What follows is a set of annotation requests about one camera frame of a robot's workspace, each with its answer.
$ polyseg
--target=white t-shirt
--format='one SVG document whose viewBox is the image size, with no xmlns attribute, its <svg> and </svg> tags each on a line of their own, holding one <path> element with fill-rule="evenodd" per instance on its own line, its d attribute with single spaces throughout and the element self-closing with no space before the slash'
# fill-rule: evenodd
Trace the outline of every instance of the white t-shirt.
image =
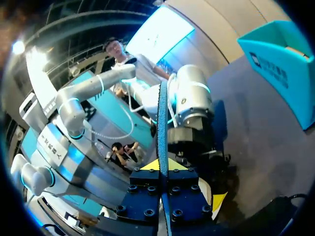
<svg viewBox="0 0 315 236">
<path fill-rule="evenodd" d="M 124 65 L 131 58 L 137 58 L 137 61 L 134 65 L 136 67 L 136 77 L 138 80 L 144 81 L 149 86 L 158 85 L 161 83 L 161 81 L 167 81 L 166 79 L 153 72 L 153 69 L 156 65 L 142 54 L 138 54 L 135 56 L 128 55 L 126 60 L 120 63 L 117 62 L 112 68 Z M 122 89 L 120 83 L 114 85 L 113 91 L 116 91 L 118 89 Z"/>
</svg>

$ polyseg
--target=teal box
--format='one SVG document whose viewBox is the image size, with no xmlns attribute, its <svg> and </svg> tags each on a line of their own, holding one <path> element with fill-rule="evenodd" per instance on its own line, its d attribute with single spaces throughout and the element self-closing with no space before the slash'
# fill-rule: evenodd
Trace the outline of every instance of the teal box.
<svg viewBox="0 0 315 236">
<path fill-rule="evenodd" d="M 309 128 L 315 121 L 315 62 L 298 27 L 291 21 L 273 21 L 238 43 L 252 68 L 287 102 L 302 129 Z"/>
</svg>

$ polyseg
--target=gray floor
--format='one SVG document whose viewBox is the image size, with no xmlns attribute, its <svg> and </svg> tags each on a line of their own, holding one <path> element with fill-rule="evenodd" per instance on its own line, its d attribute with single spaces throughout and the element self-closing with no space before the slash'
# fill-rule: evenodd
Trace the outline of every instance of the gray floor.
<svg viewBox="0 0 315 236">
<path fill-rule="evenodd" d="M 307 193 L 315 177 L 314 129 L 301 129 L 288 105 L 245 57 L 217 72 L 208 85 L 213 101 L 224 102 L 224 148 L 239 177 L 236 196 L 222 209 L 224 218 L 239 222 L 278 195 Z"/>
</svg>

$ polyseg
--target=black hair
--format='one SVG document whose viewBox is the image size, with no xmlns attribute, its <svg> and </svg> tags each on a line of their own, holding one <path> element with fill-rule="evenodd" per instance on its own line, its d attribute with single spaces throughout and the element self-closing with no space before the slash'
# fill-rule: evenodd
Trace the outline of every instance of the black hair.
<svg viewBox="0 0 315 236">
<path fill-rule="evenodd" d="M 103 51 L 105 52 L 105 51 L 106 51 L 106 48 L 108 47 L 108 45 L 109 45 L 111 42 L 114 42 L 114 41 L 118 41 L 118 39 L 115 38 L 115 37 L 110 37 L 110 38 L 108 38 L 108 39 L 105 41 L 104 45 L 103 45 Z"/>
<path fill-rule="evenodd" d="M 123 147 L 123 145 L 121 143 L 119 143 L 119 142 L 116 142 L 116 143 L 112 144 L 112 149 L 113 149 L 113 147 L 116 147 L 117 150 L 119 150 L 119 149 L 121 149 Z"/>
</svg>

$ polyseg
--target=robotic arm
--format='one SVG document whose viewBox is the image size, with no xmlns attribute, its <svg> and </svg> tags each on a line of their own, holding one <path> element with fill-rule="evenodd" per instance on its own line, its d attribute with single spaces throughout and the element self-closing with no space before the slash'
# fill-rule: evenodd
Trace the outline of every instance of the robotic arm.
<svg viewBox="0 0 315 236">
<path fill-rule="evenodd" d="M 144 86 L 144 81 L 136 79 L 135 66 L 125 64 L 58 91 L 58 112 L 72 138 L 79 139 L 84 132 L 85 112 L 80 102 L 109 89 L 119 81 L 124 82 L 129 95 L 133 96 L 155 122 L 159 85 Z M 168 86 L 168 100 L 176 111 L 175 115 L 169 114 L 168 117 L 169 152 L 178 156 L 191 156 L 194 154 L 192 150 L 197 149 L 200 153 L 213 150 L 211 123 L 214 109 L 202 70 L 195 65 L 185 65 L 179 69 L 177 77 L 169 81 Z M 172 126 L 173 119 L 176 119 L 175 127 Z"/>
<path fill-rule="evenodd" d="M 109 89 L 122 79 L 129 80 L 135 76 L 135 66 L 126 64 L 118 69 L 96 75 L 77 85 L 59 90 L 56 96 L 56 105 L 69 135 L 75 138 L 80 137 L 84 132 L 83 120 L 85 112 L 80 102 Z"/>
</svg>

